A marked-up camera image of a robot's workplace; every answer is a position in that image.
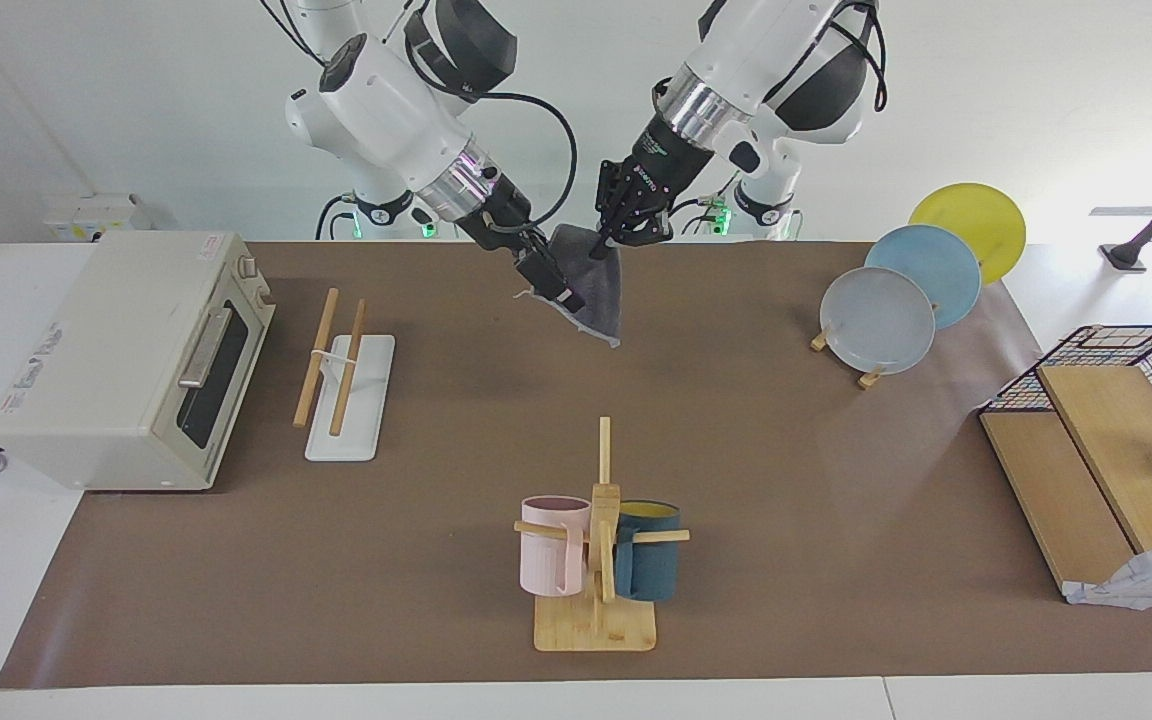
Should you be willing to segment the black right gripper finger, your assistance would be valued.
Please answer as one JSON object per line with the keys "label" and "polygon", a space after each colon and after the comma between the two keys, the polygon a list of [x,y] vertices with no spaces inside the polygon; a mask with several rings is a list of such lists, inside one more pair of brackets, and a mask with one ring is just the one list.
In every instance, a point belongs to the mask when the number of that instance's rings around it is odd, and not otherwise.
{"label": "black right gripper finger", "polygon": [[564,310],[579,309],[579,295],[573,291],[570,282],[554,259],[548,247],[531,247],[516,253],[516,272],[526,279],[541,300],[562,306]]}

